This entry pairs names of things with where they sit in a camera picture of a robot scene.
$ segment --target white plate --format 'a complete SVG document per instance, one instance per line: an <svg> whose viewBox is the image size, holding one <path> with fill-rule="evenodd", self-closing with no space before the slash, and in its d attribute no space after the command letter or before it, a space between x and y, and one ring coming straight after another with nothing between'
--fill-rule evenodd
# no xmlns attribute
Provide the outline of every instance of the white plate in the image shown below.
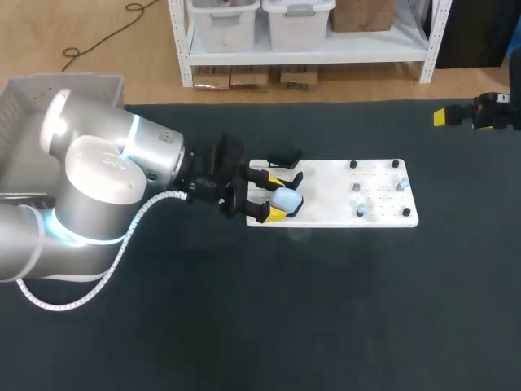
<svg viewBox="0 0 521 391"><path fill-rule="evenodd" d="M412 192L412 184L398 191L402 178L409 178L405 162L392 168L390 160L357 160L351 169L351 160L301 160L295 169L269 168L266 160L252 160L253 169L266 169L283 180L292 181L302 171L304 180L298 192L304 197L304 205L294 218L282 222L260 224L247 217L249 226L285 228L411 228L418 225L418 212ZM353 185L360 184L360 191ZM248 199L262 204L273 193L249 184ZM369 208L363 217L357 216L360 203ZM405 217L403 211L410 209Z"/></svg>

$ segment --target white basket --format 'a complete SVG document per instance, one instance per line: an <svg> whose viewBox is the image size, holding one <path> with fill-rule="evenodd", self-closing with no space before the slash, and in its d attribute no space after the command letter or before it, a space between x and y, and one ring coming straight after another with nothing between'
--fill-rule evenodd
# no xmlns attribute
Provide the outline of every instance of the white basket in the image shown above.
<svg viewBox="0 0 521 391"><path fill-rule="evenodd" d="M274 51L318 51L336 0L262 0Z"/></svg>
<svg viewBox="0 0 521 391"><path fill-rule="evenodd" d="M255 11L261 0L188 0L204 49L208 52L251 51L255 45Z"/></svg>
<svg viewBox="0 0 521 391"><path fill-rule="evenodd" d="M54 194L59 164L40 149L38 140L50 101L63 88L123 107L123 77L119 76L50 73L10 79L0 90L0 196Z"/></svg>

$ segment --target black cable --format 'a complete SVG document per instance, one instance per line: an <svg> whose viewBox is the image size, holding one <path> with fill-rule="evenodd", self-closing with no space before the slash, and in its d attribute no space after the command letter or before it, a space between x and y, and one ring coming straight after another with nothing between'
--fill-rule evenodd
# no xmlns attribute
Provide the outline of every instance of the black cable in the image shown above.
<svg viewBox="0 0 521 391"><path fill-rule="evenodd" d="M139 11L139 15L136 19L134 19L132 22L126 24L125 26L123 26L121 29L119 30L116 30L114 33L111 33L109 35L107 35L104 39L102 39L101 41L99 41L98 43L96 43L94 46L90 47L89 49L87 49L86 51L80 51L77 47L68 47L67 49L64 49L62 54L64 57L67 57L69 58L69 62L65 64L65 66L62 68L62 72L65 72L67 70L67 68L79 57L82 57L83 55L86 55L87 53L90 53L91 51L93 51L95 48L97 48L99 45L101 45L102 43L104 43L107 39L110 39L112 37L114 37L116 34L122 32L123 30L127 29L128 27L130 27L131 25L135 24L138 20L141 19L141 17L145 14L145 10L157 3L159 0L152 0L151 2L149 2L146 6L143 6L142 4L138 3L138 2L132 2L130 4L127 4L125 6L125 10L126 11L129 11L129 12L136 12L136 11Z"/></svg>

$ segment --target black mat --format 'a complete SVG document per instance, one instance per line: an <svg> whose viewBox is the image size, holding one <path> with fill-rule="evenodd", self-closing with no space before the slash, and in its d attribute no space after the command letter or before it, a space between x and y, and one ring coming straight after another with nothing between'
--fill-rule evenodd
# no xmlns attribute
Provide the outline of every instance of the black mat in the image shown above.
<svg viewBox="0 0 521 391"><path fill-rule="evenodd" d="M69 314L0 286L0 389L521 389L521 133L435 130L443 102L135 106L188 141L402 158L420 223L294 241L166 202ZM79 290L33 282L45 299Z"/></svg>

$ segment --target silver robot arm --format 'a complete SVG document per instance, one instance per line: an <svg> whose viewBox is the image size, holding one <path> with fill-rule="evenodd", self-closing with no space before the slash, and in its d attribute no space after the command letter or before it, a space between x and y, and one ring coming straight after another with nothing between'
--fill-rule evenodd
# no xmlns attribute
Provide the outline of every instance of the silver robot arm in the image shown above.
<svg viewBox="0 0 521 391"><path fill-rule="evenodd" d="M40 144L61 164L55 207L0 204L0 281L100 279L145 193L176 178L182 134L61 90Z"/></svg>
<svg viewBox="0 0 521 391"><path fill-rule="evenodd" d="M249 168L238 138L223 135L219 143L185 154L182 134L70 90L51 102L40 147L60 163L55 207L0 204L0 281L17 280L22 290L23 278L102 279L103 286L125 250L136 212L160 197L150 196L174 187L180 191L163 197L202 200L227 217L239 213L258 222L294 217L304 202L296 193L302 173L286 182ZM300 156L271 162L294 168ZM275 198L282 191L282 200L291 202L279 201L276 208L252 203L248 182Z"/></svg>

